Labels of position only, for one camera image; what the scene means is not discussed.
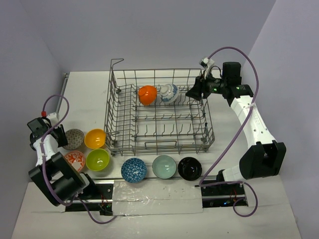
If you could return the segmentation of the grey patterned bowl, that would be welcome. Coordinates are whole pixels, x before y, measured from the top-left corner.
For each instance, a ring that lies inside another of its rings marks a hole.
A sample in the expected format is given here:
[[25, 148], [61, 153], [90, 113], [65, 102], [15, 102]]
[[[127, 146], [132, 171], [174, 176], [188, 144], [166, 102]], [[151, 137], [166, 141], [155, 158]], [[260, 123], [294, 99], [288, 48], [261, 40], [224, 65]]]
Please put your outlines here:
[[80, 129], [70, 129], [66, 133], [67, 145], [63, 146], [66, 150], [75, 150], [84, 142], [84, 133]]

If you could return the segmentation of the blue floral bowl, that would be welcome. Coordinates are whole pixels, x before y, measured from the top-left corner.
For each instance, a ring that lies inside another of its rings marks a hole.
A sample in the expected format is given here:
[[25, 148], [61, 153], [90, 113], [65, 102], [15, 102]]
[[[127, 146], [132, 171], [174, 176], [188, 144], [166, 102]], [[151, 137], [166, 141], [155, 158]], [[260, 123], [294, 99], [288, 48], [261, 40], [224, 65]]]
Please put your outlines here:
[[164, 104], [171, 104], [177, 99], [179, 88], [175, 84], [166, 84], [160, 88], [159, 93]]

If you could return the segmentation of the orange bowl white inside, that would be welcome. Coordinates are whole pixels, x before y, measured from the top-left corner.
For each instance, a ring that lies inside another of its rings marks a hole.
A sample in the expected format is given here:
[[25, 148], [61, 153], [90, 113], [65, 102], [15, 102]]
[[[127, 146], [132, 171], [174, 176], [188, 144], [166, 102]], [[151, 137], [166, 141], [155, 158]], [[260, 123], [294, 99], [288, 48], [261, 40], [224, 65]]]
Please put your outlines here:
[[157, 97], [157, 89], [154, 86], [146, 85], [139, 89], [139, 101], [142, 105], [150, 105]]

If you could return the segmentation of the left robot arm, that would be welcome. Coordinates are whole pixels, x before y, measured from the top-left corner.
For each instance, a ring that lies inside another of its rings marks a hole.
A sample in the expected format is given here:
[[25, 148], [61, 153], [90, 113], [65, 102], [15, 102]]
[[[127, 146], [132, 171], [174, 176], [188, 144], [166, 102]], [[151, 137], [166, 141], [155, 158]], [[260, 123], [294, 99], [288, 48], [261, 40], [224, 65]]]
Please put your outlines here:
[[28, 174], [39, 190], [54, 206], [79, 195], [82, 200], [92, 199], [98, 187], [87, 173], [79, 173], [58, 151], [67, 145], [63, 125], [52, 127], [48, 118], [35, 118], [27, 123], [31, 130], [30, 147], [37, 153], [36, 166]]

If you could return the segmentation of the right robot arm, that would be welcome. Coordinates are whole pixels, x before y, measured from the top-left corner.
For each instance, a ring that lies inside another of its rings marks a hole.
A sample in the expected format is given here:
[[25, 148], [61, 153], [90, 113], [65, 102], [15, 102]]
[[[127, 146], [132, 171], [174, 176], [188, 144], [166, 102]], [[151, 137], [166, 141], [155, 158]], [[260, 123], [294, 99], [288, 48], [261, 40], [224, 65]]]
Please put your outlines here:
[[204, 72], [196, 77], [186, 96], [199, 101], [210, 94], [221, 94], [238, 117], [248, 144], [248, 150], [236, 166], [219, 171], [217, 191], [227, 195], [234, 188], [233, 182], [278, 175], [287, 149], [267, 129], [253, 101], [254, 93], [250, 86], [241, 83], [241, 64], [223, 63], [220, 78], [212, 75], [213, 60], [204, 58], [200, 64]]

